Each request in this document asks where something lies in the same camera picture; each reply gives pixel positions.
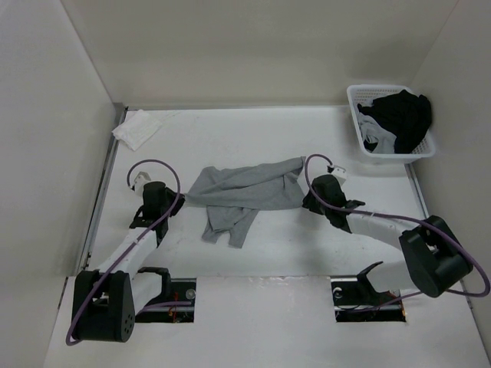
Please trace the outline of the grey tank top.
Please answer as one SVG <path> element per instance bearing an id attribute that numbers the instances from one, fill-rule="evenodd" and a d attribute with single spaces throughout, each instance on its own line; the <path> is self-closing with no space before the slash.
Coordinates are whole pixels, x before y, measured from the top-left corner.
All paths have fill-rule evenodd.
<path id="1" fill-rule="evenodd" d="M 305 157 L 236 169 L 204 168 L 186 200 L 206 208 L 207 223 L 202 240 L 217 243 L 229 234 L 229 246 L 241 248 L 255 217 L 261 211 L 296 209 L 304 193 L 298 178 Z"/>

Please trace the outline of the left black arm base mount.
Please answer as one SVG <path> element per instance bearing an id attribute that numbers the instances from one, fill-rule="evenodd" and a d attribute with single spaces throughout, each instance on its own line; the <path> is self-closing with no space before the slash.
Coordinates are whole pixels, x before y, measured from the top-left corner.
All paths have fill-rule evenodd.
<path id="1" fill-rule="evenodd" d="M 196 279 L 172 278 L 167 268 L 143 267 L 138 276 L 158 275 L 161 292 L 145 305 L 146 310 L 136 315 L 141 324 L 179 324 L 194 321 Z"/>

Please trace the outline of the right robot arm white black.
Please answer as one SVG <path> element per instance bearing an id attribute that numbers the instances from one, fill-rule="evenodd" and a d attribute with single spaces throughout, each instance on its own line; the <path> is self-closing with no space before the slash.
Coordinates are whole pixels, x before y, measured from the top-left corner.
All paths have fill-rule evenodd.
<path id="1" fill-rule="evenodd" d="M 445 221 L 435 215 L 424 220 L 370 210 L 358 200 L 348 200 L 340 179 L 332 174 L 307 181 L 309 192 L 302 206 L 324 216 L 332 226 L 349 234 L 363 235 L 400 250 L 404 260 L 397 268 L 428 297 L 450 291 L 476 266 L 464 252 Z"/>

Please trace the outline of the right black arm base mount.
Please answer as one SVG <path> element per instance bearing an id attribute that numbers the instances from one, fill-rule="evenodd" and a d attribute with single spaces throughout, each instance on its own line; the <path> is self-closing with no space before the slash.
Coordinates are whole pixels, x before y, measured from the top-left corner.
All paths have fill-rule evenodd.
<path id="1" fill-rule="evenodd" d="M 338 323 L 406 322 L 401 301 L 381 307 L 381 304 L 400 296 L 400 292 L 377 292 L 367 275 L 382 261 L 376 262 L 356 275 L 331 279 L 334 317 Z"/>

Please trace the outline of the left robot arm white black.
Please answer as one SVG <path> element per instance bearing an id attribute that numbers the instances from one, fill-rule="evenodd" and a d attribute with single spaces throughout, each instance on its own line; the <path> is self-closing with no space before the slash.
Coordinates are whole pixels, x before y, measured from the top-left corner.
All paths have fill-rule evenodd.
<path id="1" fill-rule="evenodd" d="M 158 249 L 168 232 L 168 218 L 185 203 L 184 195 L 163 182 L 133 189 L 143 204 L 133 217 L 123 242 L 92 271 L 81 271 L 74 283 L 71 325 L 66 344 L 85 340 L 124 343 L 136 316 L 148 303 L 161 306 L 172 297 L 166 268 L 148 268 L 143 261 Z"/>

